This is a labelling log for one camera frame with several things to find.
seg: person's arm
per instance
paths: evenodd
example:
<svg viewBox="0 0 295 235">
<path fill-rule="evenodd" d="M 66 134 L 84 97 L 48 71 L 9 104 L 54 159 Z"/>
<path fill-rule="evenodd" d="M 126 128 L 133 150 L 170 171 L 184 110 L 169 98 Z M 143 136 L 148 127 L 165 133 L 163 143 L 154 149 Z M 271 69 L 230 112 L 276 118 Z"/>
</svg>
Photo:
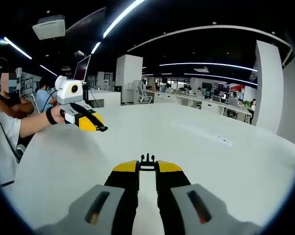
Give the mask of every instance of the person's arm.
<svg viewBox="0 0 295 235">
<path fill-rule="evenodd" d="M 60 106 L 55 106 L 51 109 L 51 115 L 57 123 L 64 122 L 64 119 L 60 116 Z M 46 117 L 46 112 L 26 117 L 21 120 L 20 125 L 20 137 L 25 138 L 27 136 L 33 135 L 39 131 L 50 126 L 50 122 Z"/>
<path fill-rule="evenodd" d="M 26 117 L 25 113 L 9 108 L 2 100 L 0 100 L 0 111 L 13 118 L 23 119 Z"/>
<path fill-rule="evenodd" d="M 24 112 L 28 115 L 33 113 L 34 107 L 29 100 L 20 96 L 20 102 L 21 102 L 21 104 L 16 104 L 19 111 Z"/>
<path fill-rule="evenodd" d="M 50 99 L 49 103 L 55 105 L 57 103 L 57 98 Z"/>
</svg>

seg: white t-shirt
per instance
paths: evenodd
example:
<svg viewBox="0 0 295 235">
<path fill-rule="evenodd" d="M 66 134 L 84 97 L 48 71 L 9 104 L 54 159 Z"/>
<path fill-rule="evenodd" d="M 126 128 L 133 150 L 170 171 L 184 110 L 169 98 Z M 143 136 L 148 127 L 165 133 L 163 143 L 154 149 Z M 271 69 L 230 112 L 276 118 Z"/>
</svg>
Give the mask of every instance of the white t-shirt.
<svg viewBox="0 0 295 235">
<path fill-rule="evenodd" d="M 0 111 L 0 122 L 14 149 L 17 149 L 21 120 L 8 116 Z M 0 184 L 13 181 L 17 169 L 17 161 L 0 126 Z"/>
</svg>

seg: camera lens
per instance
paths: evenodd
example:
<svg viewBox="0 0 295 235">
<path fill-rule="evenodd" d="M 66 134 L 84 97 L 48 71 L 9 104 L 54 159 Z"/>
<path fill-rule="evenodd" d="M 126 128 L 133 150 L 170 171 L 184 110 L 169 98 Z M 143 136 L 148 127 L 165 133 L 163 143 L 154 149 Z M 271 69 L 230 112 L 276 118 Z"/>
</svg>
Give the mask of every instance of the camera lens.
<svg viewBox="0 0 295 235">
<path fill-rule="evenodd" d="M 78 91 L 78 86 L 74 85 L 73 87 L 71 87 L 71 92 L 72 93 L 76 93 Z"/>
</svg>

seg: black ceiling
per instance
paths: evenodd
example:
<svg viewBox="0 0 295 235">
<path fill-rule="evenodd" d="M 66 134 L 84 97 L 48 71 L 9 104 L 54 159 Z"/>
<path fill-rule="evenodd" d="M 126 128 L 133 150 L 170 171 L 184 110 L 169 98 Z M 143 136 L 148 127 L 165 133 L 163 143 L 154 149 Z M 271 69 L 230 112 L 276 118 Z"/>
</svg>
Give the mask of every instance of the black ceiling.
<svg viewBox="0 0 295 235">
<path fill-rule="evenodd" d="M 0 46 L 1 58 L 15 66 L 37 75 L 49 76 L 39 67 L 46 66 L 54 73 L 63 74 L 61 68 L 75 69 L 77 50 L 90 54 L 98 36 L 134 0 L 96 0 L 90 2 L 12 3 L 0 7 L 4 14 L 0 20 L 0 37 L 11 41 L 33 57 L 28 60 L 12 47 Z M 46 16 L 61 14 L 66 17 L 66 37 L 38 40 L 32 30 L 37 21 Z M 149 39 L 177 30 L 217 24 L 239 25 L 256 28 L 289 41 L 284 28 L 281 10 L 264 2 L 247 1 L 201 1 L 201 0 L 146 0 L 128 14 L 102 41 L 92 56 L 90 73 L 115 72 L 117 58 L 127 50 Z M 128 54 L 144 58 L 145 73 L 173 73 L 174 77 L 188 77 L 184 73 L 196 73 L 202 66 L 168 66 L 160 64 L 182 62 L 210 62 L 239 65 L 252 68 L 255 63 L 256 40 L 278 46 L 282 60 L 289 47 L 259 33 L 238 29 L 203 29 L 168 36 L 145 44 Z M 207 66 L 211 75 L 248 80 L 251 72 L 221 66 Z"/>
</svg>

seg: white table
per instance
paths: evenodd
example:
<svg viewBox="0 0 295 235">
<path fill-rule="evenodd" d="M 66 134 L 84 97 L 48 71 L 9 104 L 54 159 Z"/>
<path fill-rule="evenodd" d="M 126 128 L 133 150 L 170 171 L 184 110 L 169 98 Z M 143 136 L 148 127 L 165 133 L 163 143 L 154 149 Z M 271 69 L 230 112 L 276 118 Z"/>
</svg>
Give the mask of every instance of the white table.
<svg viewBox="0 0 295 235">
<path fill-rule="evenodd" d="M 179 165 L 232 216 L 258 225 L 270 220 L 295 180 L 295 144 L 258 127 L 177 104 L 98 111 L 104 133 L 60 124 L 29 144 L 8 197 L 31 227 L 57 222 L 114 166 L 146 153 Z M 164 234 L 156 199 L 155 173 L 140 172 L 133 234 Z"/>
<path fill-rule="evenodd" d="M 116 107 L 121 105 L 121 93 L 104 90 L 89 90 L 89 100 L 104 100 L 104 107 Z"/>
<path fill-rule="evenodd" d="M 203 105 L 214 105 L 218 106 L 220 115 L 224 114 L 225 109 L 230 109 L 238 113 L 237 119 L 243 122 L 249 123 L 250 117 L 252 114 L 244 107 L 234 107 L 229 104 L 216 102 L 213 100 L 204 99 L 200 96 L 195 95 L 183 95 L 183 94 L 174 94 L 174 93 L 165 93 L 165 92 L 155 92 L 150 90 L 144 90 L 145 93 L 150 93 L 154 95 L 154 103 L 178 103 L 183 104 L 183 101 L 186 100 L 186 106 L 195 107 L 195 102 L 201 102 Z"/>
</svg>

